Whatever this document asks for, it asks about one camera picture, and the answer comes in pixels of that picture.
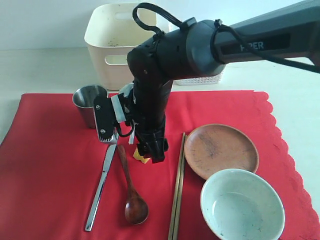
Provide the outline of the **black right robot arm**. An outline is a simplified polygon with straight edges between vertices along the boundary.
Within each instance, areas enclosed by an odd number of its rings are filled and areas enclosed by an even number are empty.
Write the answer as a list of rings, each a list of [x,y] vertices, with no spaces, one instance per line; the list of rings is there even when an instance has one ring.
[[[138,9],[176,26],[165,33],[143,23]],[[155,163],[165,158],[165,109],[173,82],[216,76],[229,63],[266,60],[314,73],[320,71],[320,3],[304,0],[227,26],[221,20],[180,21],[152,3],[132,11],[136,24],[153,36],[127,54],[134,77],[129,110],[136,123],[137,149]]]

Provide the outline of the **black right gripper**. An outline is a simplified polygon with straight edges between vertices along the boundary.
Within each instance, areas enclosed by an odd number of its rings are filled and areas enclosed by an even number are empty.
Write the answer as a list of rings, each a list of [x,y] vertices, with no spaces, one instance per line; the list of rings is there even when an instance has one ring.
[[[137,124],[135,135],[141,157],[151,158],[153,164],[165,160],[168,140],[165,138],[165,110],[173,81],[159,83],[154,80],[135,79],[132,90],[132,112]]]

